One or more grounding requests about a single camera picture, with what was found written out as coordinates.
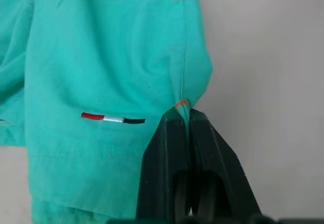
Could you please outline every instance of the orange stitching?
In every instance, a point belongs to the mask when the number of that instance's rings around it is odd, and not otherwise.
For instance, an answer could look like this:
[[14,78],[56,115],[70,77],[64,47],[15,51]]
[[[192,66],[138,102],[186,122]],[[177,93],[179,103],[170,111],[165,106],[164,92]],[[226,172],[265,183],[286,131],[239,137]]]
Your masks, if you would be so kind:
[[187,107],[189,107],[188,101],[185,100],[185,99],[182,99],[182,100],[180,100],[179,102],[177,102],[176,105],[175,105],[174,107],[177,108],[177,107],[179,107],[180,105],[183,105],[183,104],[185,104]]

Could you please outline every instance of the teal shirt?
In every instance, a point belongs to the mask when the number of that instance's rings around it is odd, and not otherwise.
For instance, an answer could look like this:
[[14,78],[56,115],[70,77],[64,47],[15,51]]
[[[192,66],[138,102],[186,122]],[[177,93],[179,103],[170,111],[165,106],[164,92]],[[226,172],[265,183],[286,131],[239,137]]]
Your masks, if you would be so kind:
[[0,0],[0,17],[0,143],[27,147],[34,223],[134,218],[162,114],[185,99],[188,122],[210,79],[198,1]]

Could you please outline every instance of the red white black stripe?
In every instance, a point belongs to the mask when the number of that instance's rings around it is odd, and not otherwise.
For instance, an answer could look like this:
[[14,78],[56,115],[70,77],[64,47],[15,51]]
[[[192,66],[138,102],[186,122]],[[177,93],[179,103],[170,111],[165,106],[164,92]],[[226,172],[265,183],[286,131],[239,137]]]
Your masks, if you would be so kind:
[[127,119],[127,118],[118,118],[118,117],[110,117],[107,115],[100,114],[89,114],[83,112],[81,114],[82,118],[92,119],[92,120],[103,120],[103,121],[111,121],[117,123],[126,123],[126,124],[143,124],[145,123],[145,119]]

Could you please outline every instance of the teal fabric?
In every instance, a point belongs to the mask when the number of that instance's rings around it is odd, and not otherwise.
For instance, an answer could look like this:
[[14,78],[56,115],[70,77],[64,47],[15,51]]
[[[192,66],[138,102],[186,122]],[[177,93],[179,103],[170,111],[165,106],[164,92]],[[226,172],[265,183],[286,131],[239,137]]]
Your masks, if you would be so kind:
[[198,1],[0,0],[0,16],[0,142],[27,147],[33,222],[133,218],[162,114],[210,79]]

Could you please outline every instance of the white wall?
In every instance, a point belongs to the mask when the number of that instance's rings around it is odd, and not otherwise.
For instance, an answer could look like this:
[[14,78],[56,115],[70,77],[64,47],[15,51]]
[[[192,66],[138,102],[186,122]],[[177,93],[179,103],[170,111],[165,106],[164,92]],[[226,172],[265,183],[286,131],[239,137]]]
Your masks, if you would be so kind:
[[[200,2],[214,73],[196,108],[265,214],[324,216],[324,0]],[[0,179],[0,219],[28,223],[23,149],[0,148]]]

